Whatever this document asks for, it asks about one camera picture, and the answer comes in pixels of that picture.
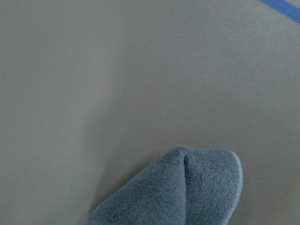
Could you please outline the grey cleaning cloth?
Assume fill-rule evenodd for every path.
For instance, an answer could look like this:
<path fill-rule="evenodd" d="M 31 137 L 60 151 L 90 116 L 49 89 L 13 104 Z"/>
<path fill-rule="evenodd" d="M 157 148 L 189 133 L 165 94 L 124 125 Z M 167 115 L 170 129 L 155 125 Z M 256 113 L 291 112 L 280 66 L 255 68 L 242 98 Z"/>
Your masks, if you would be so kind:
<path fill-rule="evenodd" d="M 234 152 L 178 147 L 99 204 L 87 224 L 226 225 L 242 185 Z"/>

